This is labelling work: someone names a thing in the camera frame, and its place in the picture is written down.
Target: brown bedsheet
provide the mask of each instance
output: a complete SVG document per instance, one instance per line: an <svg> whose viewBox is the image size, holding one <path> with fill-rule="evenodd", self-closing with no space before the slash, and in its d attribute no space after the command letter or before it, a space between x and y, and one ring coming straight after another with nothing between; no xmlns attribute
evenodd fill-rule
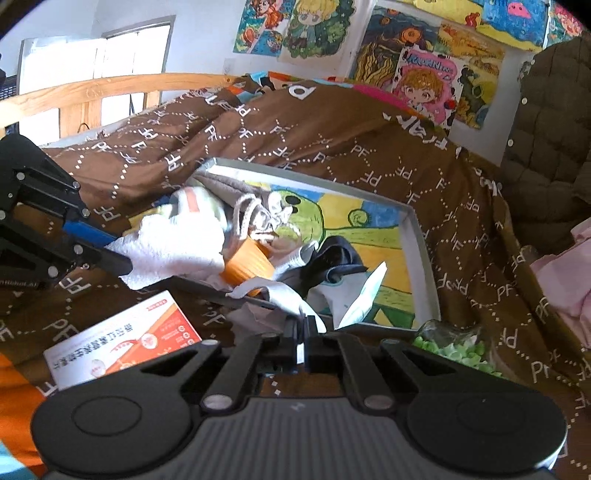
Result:
<svg viewBox="0 0 591 480"><path fill-rule="evenodd" d="M290 169L408 203L421 223L443 319L460 327L482 325L500 369L554 398L569 422L557 474L587 480L589 353L542 298L497 185L479 168L484 162L393 106L352 89L300 84L315 90L296 90L309 93L300 98L278 90L247 105L228 90L207 100L185 94L132 117L103 140L48 153L80 182L93 220L116 234L129 228L127 217L214 156ZM20 215L49 238L59 235L59 226L44 214L20 207ZM43 350L153 293L130 291L99 270L75 271L45 293L2 291L0 353L47 396L54 387ZM187 293L173 295L204 338L231 343L230 326L215 306ZM281 394L302 391L297 379L277 381ZM323 383L314 384L321 392Z"/></svg>

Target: orange cloth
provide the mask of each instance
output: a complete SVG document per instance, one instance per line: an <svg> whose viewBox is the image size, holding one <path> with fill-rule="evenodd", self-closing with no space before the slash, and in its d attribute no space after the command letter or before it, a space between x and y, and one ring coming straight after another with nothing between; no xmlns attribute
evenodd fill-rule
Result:
<svg viewBox="0 0 591 480"><path fill-rule="evenodd" d="M0 440L35 475L46 472L31 437L31 418L43 395L0 353Z"/></svg>

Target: cartoon poster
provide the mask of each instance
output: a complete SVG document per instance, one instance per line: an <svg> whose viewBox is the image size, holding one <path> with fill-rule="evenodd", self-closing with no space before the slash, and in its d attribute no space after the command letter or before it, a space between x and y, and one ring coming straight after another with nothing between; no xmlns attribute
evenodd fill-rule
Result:
<svg viewBox="0 0 591 480"><path fill-rule="evenodd" d="M415 7L497 41L540 51L545 32L546 0L413 0Z"/></svg>
<svg viewBox="0 0 591 480"><path fill-rule="evenodd" d="M388 271L365 322L417 327L413 325L413 292L395 207L332 193L264 187L280 192L283 201L294 208L290 222L298 227L303 242L316 240L321 244L327 237L339 235L351 243L369 270L386 262ZM294 235L290 228L281 227L277 232Z"/></svg>
<svg viewBox="0 0 591 480"><path fill-rule="evenodd" d="M435 52L466 63L461 71L462 97L455 118L469 127L482 128L496 93L504 48L468 28L444 22L439 29Z"/></svg>
<svg viewBox="0 0 591 480"><path fill-rule="evenodd" d="M404 48L398 60L392 92L417 114L450 129L462 96L461 60L444 54Z"/></svg>
<svg viewBox="0 0 591 480"><path fill-rule="evenodd" d="M547 47L563 41L572 40L583 34L584 26L568 10L556 2L550 4L548 12Z"/></svg>
<svg viewBox="0 0 591 480"><path fill-rule="evenodd" d="M279 61L338 72L357 32L371 13L372 0L296 0Z"/></svg>
<svg viewBox="0 0 591 480"><path fill-rule="evenodd" d="M246 0L235 53L278 57L296 0Z"/></svg>
<svg viewBox="0 0 591 480"><path fill-rule="evenodd" d="M391 90L400 52L417 45L433 50L438 27L391 8L375 7L349 78Z"/></svg>
<svg viewBox="0 0 591 480"><path fill-rule="evenodd" d="M548 5L545 0L485 2L482 21L517 40L541 47L548 24Z"/></svg>

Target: bed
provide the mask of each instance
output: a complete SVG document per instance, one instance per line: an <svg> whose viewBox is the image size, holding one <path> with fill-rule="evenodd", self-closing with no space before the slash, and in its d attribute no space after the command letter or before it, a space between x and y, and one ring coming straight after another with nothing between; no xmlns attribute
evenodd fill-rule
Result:
<svg viewBox="0 0 591 480"><path fill-rule="evenodd" d="M265 75L276 80L273 87L263 85ZM163 90L189 92L160 104ZM508 378L554 398L570 423L557 474L586 478L590 354L541 294L512 233L494 166L432 124L353 85L269 73L164 73L63 85L0 102L0 125L59 108L60 136L67 140L82 124L100 128L102 98L135 92L146 93L145 110L114 131L46 148L82 185L82 199L103 228L120 235L128 217L182 184L209 157L297 171L411 205L443 320L480 326ZM44 214L24 206L18 214L48 238L60 235ZM154 293L128 290L97 270L75 271L49 292L0 291L0 440L20 465L36 475L44 469L28 434L31 413L55 391L43 350ZM232 343L214 304L172 293L204 338ZM383 337L388 333L384 329ZM322 378L275 381L285 395L334 388Z"/></svg>

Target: wooden headboard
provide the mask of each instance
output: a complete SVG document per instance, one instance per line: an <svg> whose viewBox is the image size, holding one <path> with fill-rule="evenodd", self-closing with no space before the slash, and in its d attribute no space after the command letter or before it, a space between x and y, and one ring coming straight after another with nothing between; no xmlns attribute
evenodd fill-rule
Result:
<svg viewBox="0 0 591 480"><path fill-rule="evenodd" d="M80 125L100 127L101 100L143 92L144 109L160 103L162 92L228 86L235 77L206 73L157 73L107 77L67 83L0 101L0 138L5 127L53 108L60 110L60 138L78 133Z"/></svg>

